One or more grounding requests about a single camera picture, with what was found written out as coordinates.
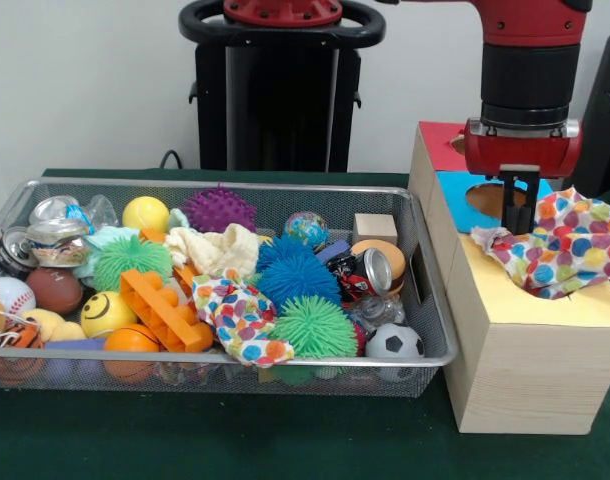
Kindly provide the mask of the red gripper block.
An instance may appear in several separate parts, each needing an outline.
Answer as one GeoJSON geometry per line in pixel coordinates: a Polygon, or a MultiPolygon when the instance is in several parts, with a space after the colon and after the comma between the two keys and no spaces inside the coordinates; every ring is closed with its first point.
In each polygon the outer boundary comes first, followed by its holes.
{"type": "Polygon", "coordinates": [[[515,178],[503,172],[502,226],[511,233],[533,230],[534,215],[542,178],[569,176],[580,157],[583,134],[575,137],[515,138],[474,135],[465,132],[465,159],[472,174],[497,176],[501,171],[522,172],[518,179],[526,184],[525,200],[520,208],[515,202],[515,178]]]}

